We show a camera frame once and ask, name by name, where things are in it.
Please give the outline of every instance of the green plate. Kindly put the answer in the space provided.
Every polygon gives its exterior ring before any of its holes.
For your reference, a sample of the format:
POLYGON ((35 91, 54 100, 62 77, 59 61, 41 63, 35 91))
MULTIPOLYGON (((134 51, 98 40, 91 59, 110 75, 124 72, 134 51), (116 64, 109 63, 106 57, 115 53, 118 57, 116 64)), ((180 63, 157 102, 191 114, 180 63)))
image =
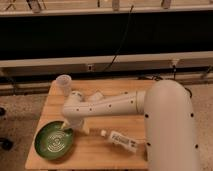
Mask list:
POLYGON ((73 131, 62 131, 62 121, 54 121, 45 125, 36 135, 35 149, 43 158, 54 160, 62 157, 73 143, 73 131))

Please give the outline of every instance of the floor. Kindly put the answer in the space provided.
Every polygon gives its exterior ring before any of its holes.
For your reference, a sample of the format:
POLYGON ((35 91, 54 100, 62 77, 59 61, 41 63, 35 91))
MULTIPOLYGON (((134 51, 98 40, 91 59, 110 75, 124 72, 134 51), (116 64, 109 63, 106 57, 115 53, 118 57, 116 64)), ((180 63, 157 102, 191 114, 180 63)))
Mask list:
MULTIPOLYGON (((193 93, 197 121, 199 148, 203 171, 213 170, 213 84, 187 86, 193 93)), ((32 143, 46 94, 2 96, 0 106, 7 114, 0 118, 0 137, 14 141, 11 151, 0 148, 0 170, 24 171, 25 161, 32 143)))

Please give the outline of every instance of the wooden table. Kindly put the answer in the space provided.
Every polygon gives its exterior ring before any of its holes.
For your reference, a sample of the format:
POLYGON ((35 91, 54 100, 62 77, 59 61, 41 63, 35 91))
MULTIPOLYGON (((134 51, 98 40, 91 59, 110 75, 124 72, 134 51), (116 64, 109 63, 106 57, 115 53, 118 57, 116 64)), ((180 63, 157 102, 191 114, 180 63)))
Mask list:
MULTIPOLYGON (((147 90, 153 83, 142 80, 81 80, 72 82, 72 90, 82 91, 86 97, 97 90, 105 96, 112 96, 134 90, 147 90)), ((64 101, 65 97, 53 81, 36 133, 51 121, 63 120, 61 108, 64 101)), ((26 169, 147 169, 143 116, 93 117, 85 119, 85 123, 90 127, 90 135, 75 133, 72 150, 55 161, 41 158, 34 149, 33 139, 26 169), (138 152, 132 154, 122 147, 109 144, 100 136, 101 129, 116 130, 139 140, 141 144, 138 152)))

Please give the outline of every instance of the plastic cup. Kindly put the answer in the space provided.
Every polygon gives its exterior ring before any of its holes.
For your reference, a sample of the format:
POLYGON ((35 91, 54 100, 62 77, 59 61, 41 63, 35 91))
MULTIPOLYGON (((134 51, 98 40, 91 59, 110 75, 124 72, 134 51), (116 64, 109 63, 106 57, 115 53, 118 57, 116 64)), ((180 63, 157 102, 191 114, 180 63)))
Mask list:
POLYGON ((69 75, 60 75, 56 78, 56 84, 64 96, 69 96, 71 92, 72 78, 69 75))

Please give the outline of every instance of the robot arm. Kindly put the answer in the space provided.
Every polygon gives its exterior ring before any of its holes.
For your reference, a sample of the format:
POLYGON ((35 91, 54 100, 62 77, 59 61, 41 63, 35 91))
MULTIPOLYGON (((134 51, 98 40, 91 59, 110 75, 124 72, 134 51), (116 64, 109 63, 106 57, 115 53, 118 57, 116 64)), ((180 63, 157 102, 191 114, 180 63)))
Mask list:
POLYGON ((201 171, 194 112, 188 92, 175 81, 156 82, 150 90, 83 102, 73 92, 63 107, 65 125, 81 129, 84 117, 145 114, 150 171, 201 171))
POLYGON ((64 128, 81 130, 85 117, 143 114, 144 91, 84 102, 81 92, 73 91, 65 102, 62 114, 66 118, 64 128))

